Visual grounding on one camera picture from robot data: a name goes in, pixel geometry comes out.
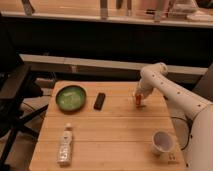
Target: black office chair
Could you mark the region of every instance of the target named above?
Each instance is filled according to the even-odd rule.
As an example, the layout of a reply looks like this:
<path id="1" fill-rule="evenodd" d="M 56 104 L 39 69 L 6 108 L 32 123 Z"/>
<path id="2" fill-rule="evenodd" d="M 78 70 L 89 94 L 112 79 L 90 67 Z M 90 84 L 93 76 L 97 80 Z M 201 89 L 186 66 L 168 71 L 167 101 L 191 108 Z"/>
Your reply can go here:
<path id="1" fill-rule="evenodd" d="M 47 105 L 27 116 L 22 116 L 20 110 L 24 98 L 43 95 L 35 79 L 30 66 L 14 51 L 0 13 L 0 138 L 10 131 L 0 158 L 0 171 L 10 170 L 5 161 L 19 131 L 36 138 L 39 135 L 25 124 L 45 111 Z"/>

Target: paper cup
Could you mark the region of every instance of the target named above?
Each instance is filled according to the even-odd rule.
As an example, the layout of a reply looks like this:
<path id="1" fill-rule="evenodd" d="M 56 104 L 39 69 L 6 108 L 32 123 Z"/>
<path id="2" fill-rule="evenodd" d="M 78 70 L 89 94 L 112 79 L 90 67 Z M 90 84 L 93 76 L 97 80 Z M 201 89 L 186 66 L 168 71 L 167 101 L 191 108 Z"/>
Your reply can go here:
<path id="1" fill-rule="evenodd" d="M 174 142 L 170 134 L 164 131 L 156 132 L 152 137 L 152 153 L 161 155 L 173 149 Z"/>

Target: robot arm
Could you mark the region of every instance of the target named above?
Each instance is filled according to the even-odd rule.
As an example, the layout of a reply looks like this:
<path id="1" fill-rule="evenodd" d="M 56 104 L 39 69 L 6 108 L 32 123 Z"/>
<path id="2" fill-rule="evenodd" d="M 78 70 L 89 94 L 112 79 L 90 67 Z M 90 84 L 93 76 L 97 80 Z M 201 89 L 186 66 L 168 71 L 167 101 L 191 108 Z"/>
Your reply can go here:
<path id="1" fill-rule="evenodd" d="M 186 163 L 187 171 L 213 170 L 213 104 L 183 87 L 169 81 L 164 75 L 167 67 L 163 63 L 145 66 L 141 80 L 134 92 L 136 104 L 147 98 L 157 88 L 168 99 L 178 104 L 193 122 Z"/>
<path id="2" fill-rule="evenodd" d="M 141 80 L 136 88 L 135 96 L 145 99 L 151 94 L 153 88 L 160 90 L 168 99 L 177 104 L 187 116 L 194 118 L 212 102 L 186 90 L 185 88 L 168 80 L 164 75 L 167 74 L 167 67 L 163 63 L 149 65 L 141 69 Z"/>

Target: green bowl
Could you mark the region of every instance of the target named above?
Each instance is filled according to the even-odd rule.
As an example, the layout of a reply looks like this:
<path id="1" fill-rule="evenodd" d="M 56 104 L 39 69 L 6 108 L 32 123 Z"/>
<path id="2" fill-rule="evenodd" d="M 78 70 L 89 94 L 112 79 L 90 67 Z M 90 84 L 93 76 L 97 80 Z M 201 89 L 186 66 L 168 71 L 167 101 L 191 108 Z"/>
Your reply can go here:
<path id="1" fill-rule="evenodd" d="M 76 111 L 86 101 L 86 91 L 77 85 L 62 88 L 56 95 L 56 103 L 63 111 Z"/>

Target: table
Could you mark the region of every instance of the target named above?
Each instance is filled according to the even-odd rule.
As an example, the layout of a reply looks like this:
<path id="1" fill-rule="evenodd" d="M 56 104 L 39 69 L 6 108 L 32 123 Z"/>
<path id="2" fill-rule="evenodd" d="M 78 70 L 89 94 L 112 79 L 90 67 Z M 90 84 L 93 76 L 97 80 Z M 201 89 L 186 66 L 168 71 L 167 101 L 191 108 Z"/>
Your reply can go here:
<path id="1" fill-rule="evenodd" d="M 56 103 L 57 92 L 67 85 L 80 85 L 87 92 L 85 106 L 69 115 Z M 56 83 L 40 136 L 30 164 L 30 171 L 184 171 L 185 163 L 175 130 L 162 94 L 154 90 L 136 108 L 132 92 L 136 82 L 70 82 Z M 98 92 L 106 93 L 101 111 L 93 109 Z M 65 124 L 73 126 L 71 166 L 57 164 L 59 140 Z M 169 132 L 175 148 L 169 154 L 154 156 L 151 138 L 155 131 Z"/>

